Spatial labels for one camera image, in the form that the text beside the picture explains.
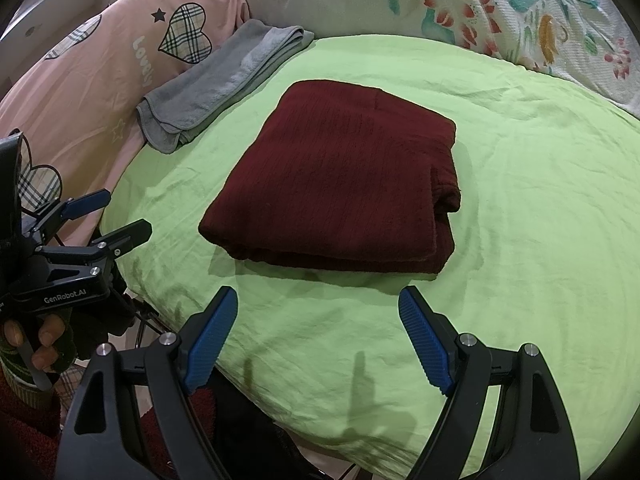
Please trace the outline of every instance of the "bedding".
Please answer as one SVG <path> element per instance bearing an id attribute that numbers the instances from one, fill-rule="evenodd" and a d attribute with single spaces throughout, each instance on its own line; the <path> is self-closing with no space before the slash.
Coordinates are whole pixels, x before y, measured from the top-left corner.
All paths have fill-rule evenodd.
<path id="1" fill-rule="evenodd" d="M 198 234 L 280 97 L 314 78 L 382 88 L 456 123 L 462 206 L 450 218 L 456 249 L 436 280 L 238 262 Z M 118 265 L 176 328 L 220 286 L 234 287 L 225 375 L 285 428 L 389 480 L 407 474 L 444 405 L 399 320 L 404 286 L 489 346 L 536 343 L 586 479 L 640 403 L 639 164 L 640 122 L 575 84 L 435 41 L 331 38 L 189 146 L 169 156 L 142 149 L 102 229 L 152 223 L 151 240 Z M 496 390 L 466 474 L 481 463 Z"/>
<path id="2" fill-rule="evenodd" d="M 118 0 L 53 47 L 0 102 L 0 138 L 19 128 L 30 149 L 23 206 L 113 190 L 144 145 L 142 96 L 206 59 L 247 19 L 245 0 Z M 62 240 L 85 245 L 101 214 L 68 222 Z"/>
<path id="3" fill-rule="evenodd" d="M 247 0 L 252 18 L 317 38 L 444 41 L 585 86 L 640 118 L 640 47 L 611 0 Z"/>

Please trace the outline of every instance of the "dark red towel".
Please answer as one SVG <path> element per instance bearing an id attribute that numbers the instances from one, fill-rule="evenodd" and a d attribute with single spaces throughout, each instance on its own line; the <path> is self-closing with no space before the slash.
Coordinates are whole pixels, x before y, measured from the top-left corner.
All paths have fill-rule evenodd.
<path id="1" fill-rule="evenodd" d="M 439 272 L 460 208 L 455 124 L 376 88 L 292 85 L 200 222 L 238 260 Z"/>

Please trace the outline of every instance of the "folded towel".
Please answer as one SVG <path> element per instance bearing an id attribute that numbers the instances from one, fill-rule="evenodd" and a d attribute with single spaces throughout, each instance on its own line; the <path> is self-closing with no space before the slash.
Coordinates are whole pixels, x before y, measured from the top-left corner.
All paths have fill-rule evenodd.
<path id="1" fill-rule="evenodd" d="M 137 110 L 146 140 L 161 153 L 173 153 L 313 38 L 301 27 L 268 27 L 249 20 L 219 50 L 143 98 Z"/>
<path id="2" fill-rule="evenodd" d="M 200 233 L 238 260 L 439 272 L 460 208 L 455 124 L 376 88 L 292 85 L 233 168 Z"/>

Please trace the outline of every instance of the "star print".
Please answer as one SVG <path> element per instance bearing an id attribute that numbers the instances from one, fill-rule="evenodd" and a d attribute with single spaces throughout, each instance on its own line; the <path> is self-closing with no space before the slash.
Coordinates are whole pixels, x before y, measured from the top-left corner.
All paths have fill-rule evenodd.
<path id="1" fill-rule="evenodd" d="M 118 121 L 118 124 L 116 124 L 111 129 L 111 134 L 113 135 L 113 140 L 111 141 L 112 144 L 114 144 L 117 140 L 120 140 L 122 137 L 124 137 L 123 130 L 124 130 L 124 121 L 120 119 Z"/>
<path id="2" fill-rule="evenodd" d="M 160 7 L 158 7 L 158 10 L 156 10 L 156 12 L 152 12 L 151 15 L 154 17 L 154 23 L 155 22 L 164 22 L 164 15 L 166 14 L 166 12 L 162 12 L 162 10 L 160 9 Z"/>

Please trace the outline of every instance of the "pillow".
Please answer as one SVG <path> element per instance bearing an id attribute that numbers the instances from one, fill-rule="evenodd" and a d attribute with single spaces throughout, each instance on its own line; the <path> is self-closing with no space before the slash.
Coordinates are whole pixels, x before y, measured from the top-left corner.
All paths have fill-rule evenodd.
<path id="1" fill-rule="evenodd" d="M 252 18 L 316 38 L 397 34 L 555 75 L 640 118 L 640 48 L 611 0 L 247 0 Z"/>
<path id="2" fill-rule="evenodd" d="M 244 0 L 118 0 L 53 47 L 0 103 L 0 138 L 23 131 L 34 168 L 62 200 L 113 190 L 144 144 L 142 97 L 217 49 L 248 18 Z M 84 245 L 100 212 L 60 231 Z"/>

